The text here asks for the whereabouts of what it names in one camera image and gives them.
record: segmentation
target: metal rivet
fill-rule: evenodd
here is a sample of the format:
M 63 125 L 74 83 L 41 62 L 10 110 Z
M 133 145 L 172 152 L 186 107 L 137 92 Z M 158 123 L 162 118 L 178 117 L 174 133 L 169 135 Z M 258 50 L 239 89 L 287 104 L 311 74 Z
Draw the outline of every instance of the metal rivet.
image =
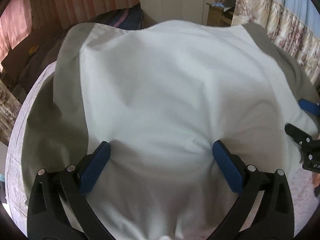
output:
M 254 172 L 257 168 L 253 165 L 248 165 L 247 169 L 251 172 Z
M 38 175 L 43 175 L 45 173 L 45 169 L 39 169 Z
M 277 172 L 278 172 L 278 174 L 279 174 L 280 176 L 283 176 L 283 175 L 284 175 L 284 171 L 281 170 L 281 169 L 277 170 Z
M 76 166 L 71 164 L 67 167 L 67 171 L 74 171 L 76 169 Z

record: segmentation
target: curtain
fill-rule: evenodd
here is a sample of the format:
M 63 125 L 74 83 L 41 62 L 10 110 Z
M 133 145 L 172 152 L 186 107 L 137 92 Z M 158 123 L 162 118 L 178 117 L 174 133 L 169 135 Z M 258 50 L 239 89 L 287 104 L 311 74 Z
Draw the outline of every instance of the curtain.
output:
M 294 57 L 310 81 L 316 82 L 320 17 L 310 0 L 236 0 L 232 25 L 249 22 L 264 27 L 273 43 Z

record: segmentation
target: floral fabric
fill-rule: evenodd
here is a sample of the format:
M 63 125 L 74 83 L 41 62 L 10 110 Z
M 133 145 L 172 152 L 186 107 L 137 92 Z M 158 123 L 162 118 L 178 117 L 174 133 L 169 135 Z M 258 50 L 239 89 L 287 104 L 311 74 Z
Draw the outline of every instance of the floral fabric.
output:
M 274 44 L 297 60 L 311 83 L 316 82 L 320 74 L 320 39 L 312 30 L 275 0 L 236 0 L 231 25 L 252 22 L 264 27 Z
M 20 102 L 0 80 L 0 141 L 7 146 L 20 109 Z

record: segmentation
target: clamp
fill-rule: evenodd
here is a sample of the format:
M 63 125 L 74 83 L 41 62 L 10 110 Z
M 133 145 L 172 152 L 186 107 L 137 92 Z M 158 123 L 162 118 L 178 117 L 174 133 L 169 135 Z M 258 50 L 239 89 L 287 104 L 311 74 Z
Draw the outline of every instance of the clamp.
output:
M 115 240 L 85 199 L 110 158 L 111 147 L 102 142 L 78 165 L 48 173 L 40 169 L 32 187 L 27 218 L 30 240 Z M 284 171 L 259 171 L 231 154 L 221 141 L 212 147 L 213 156 L 231 190 L 239 194 L 235 204 L 207 240 L 292 240 L 294 216 Z M 252 225 L 241 232 L 259 191 L 264 191 Z M 60 197 L 68 201 L 83 232 L 72 228 Z
M 311 135 L 290 123 L 285 125 L 284 131 L 301 146 L 302 167 L 305 170 L 320 173 L 320 140 L 313 140 Z

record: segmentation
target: grey fabric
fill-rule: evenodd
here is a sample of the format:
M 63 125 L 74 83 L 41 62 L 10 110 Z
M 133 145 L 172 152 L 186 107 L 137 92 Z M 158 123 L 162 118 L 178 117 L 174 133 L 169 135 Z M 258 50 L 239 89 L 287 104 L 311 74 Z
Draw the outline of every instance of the grey fabric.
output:
M 285 74 L 293 96 L 297 100 L 305 99 L 320 103 L 319 95 L 298 62 L 281 48 L 274 45 L 267 36 L 266 30 L 256 23 L 244 24 L 257 46 L 266 54 L 273 57 Z M 317 124 L 319 119 L 306 112 Z
M 58 55 L 54 78 L 51 75 L 44 82 L 30 111 L 21 157 L 27 197 L 39 169 L 60 171 L 78 163 L 87 153 L 79 50 L 93 26 L 93 23 L 80 24 L 69 31 Z

